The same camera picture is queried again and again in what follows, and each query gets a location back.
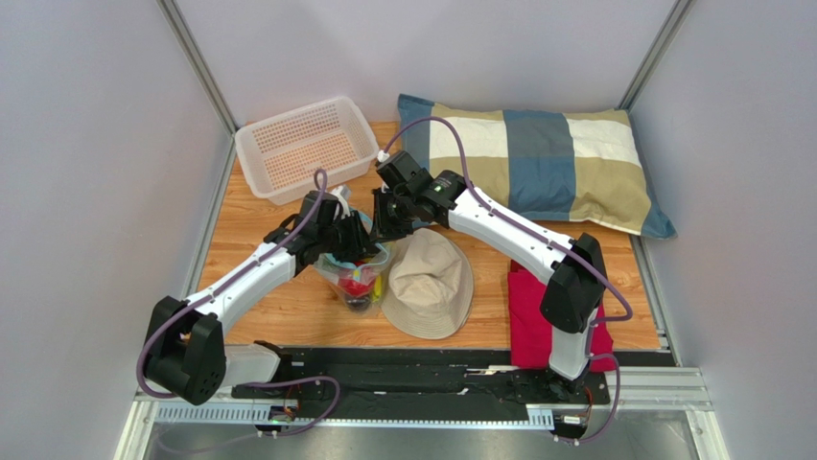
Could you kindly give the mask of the clear zip top bag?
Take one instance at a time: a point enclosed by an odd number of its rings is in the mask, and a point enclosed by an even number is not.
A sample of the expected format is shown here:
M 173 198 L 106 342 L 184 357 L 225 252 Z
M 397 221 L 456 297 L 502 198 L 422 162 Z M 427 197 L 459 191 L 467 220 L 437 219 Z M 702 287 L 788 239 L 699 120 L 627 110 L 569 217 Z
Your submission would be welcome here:
M 391 251 L 391 243 L 375 243 L 373 250 L 367 249 L 364 257 L 354 262 L 341 261 L 332 253 L 322 254 L 315 270 L 350 311 L 365 313 L 382 300 Z

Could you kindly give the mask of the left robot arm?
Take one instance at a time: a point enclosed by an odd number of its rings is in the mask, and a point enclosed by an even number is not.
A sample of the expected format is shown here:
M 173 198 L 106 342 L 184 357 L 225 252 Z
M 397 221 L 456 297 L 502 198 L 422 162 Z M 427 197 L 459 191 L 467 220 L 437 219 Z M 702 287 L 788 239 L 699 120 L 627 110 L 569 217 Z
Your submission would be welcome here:
M 228 345 L 224 338 L 253 306 L 324 254 L 369 257 L 371 224 L 338 195 L 309 192 L 298 213 L 270 231 L 251 255 L 213 285 L 185 299 L 166 296 L 152 311 L 136 364 L 140 388 L 158 399 L 192 405 L 219 389 L 273 380 L 281 362 L 272 345 Z

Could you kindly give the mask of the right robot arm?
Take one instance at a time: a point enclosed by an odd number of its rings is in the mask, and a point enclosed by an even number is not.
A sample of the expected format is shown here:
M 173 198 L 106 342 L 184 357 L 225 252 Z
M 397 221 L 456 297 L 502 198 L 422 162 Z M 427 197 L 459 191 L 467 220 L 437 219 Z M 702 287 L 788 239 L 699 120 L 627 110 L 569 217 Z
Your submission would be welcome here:
M 548 367 L 556 382 L 574 388 L 590 370 L 591 323 L 605 291 L 599 242 L 550 231 L 469 189 L 452 171 L 432 176 L 413 157 L 379 152 L 370 238 L 395 242 L 420 223 L 436 223 L 488 244 L 519 263 L 546 287 L 539 311 L 554 328 Z

